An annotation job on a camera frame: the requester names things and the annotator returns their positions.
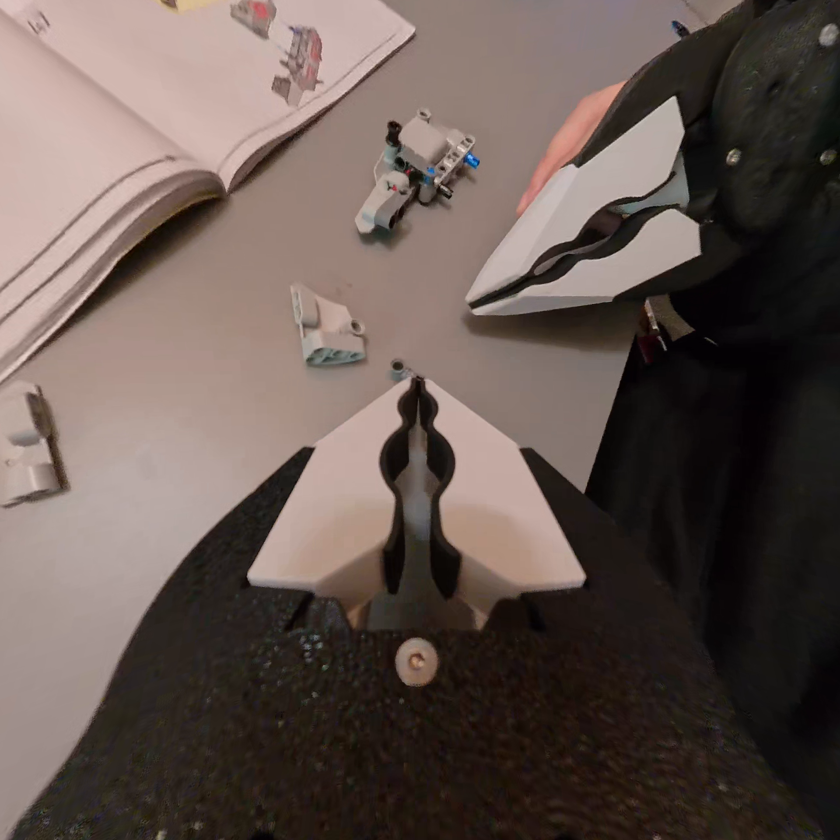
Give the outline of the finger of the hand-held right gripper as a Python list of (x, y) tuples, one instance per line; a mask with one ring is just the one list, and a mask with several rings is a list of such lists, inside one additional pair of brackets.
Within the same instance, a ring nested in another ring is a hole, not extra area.
[(478, 274), (466, 299), (508, 289), (613, 237), (653, 207), (687, 208), (676, 98), (661, 104), (588, 162), (557, 171)]
[(653, 207), (605, 243), (562, 256), (542, 274), (483, 292), (468, 305), (477, 316), (506, 317), (610, 302), (700, 255), (698, 222), (675, 207)]

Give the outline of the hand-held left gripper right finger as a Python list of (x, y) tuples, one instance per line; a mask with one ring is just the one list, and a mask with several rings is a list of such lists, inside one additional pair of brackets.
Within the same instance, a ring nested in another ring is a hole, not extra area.
[(455, 457), (438, 502), (459, 553), (455, 594), (488, 616), (503, 599), (582, 587), (586, 574), (520, 447), (431, 380), (432, 430)]

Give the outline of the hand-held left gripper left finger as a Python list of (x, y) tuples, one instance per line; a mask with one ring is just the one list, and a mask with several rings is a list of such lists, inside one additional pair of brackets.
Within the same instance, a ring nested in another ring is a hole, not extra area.
[(396, 478), (408, 464), (416, 384), (395, 384), (315, 444), (248, 583), (333, 599), (354, 626), (376, 595), (397, 591), (406, 525)]

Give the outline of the grey toy panel piece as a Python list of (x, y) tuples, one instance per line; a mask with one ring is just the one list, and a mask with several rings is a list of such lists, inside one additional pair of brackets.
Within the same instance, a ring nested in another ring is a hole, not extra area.
[(290, 296), (307, 366), (338, 366), (366, 359), (365, 326), (346, 306), (299, 283), (290, 286)]

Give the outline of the person's right hand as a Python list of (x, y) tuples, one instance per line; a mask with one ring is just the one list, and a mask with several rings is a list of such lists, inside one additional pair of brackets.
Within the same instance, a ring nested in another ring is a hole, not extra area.
[(581, 152), (626, 83), (625, 80), (622, 80), (599, 91), (594, 91), (579, 100), (570, 115), (563, 121), (558, 132), (553, 136), (532, 174), (528, 187), (521, 196), (517, 207), (518, 217), (525, 213), (555, 172), (570, 163)]

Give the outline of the dark red tag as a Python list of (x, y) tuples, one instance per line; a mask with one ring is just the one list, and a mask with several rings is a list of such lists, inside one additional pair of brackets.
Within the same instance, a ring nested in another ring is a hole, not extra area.
[(646, 365), (656, 363), (669, 350), (669, 336), (657, 319), (652, 298), (644, 300), (637, 323), (636, 343)]

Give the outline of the grey toy brick assembly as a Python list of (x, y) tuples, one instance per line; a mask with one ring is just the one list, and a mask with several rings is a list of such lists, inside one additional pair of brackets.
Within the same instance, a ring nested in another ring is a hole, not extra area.
[(354, 218), (357, 233), (391, 232), (413, 203), (450, 200), (450, 183), (464, 169), (480, 166), (475, 144), (474, 135), (436, 122), (428, 108), (419, 108), (405, 123), (389, 121), (373, 169), (374, 186)]

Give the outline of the person's black clothing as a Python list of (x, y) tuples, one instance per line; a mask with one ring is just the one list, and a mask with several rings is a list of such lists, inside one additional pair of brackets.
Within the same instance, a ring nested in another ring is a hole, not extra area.
[(838, 838), (838, 333), (715, 344), (654, 299), (588, 495), (641, 547), (778, 774)]

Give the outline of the grey toy brick block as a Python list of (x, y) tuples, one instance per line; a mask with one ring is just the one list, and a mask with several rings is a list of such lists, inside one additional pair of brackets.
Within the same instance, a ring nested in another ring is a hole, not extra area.
[(26, 381), (1, 391), (1, 506), (51, 497), (69, 489), (54, 414), (40, 387)]

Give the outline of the open instruction booklet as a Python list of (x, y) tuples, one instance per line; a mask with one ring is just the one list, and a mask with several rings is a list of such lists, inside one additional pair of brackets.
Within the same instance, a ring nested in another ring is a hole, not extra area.
[(2, 2), (2, 382), (414, 35), (376, 1)]

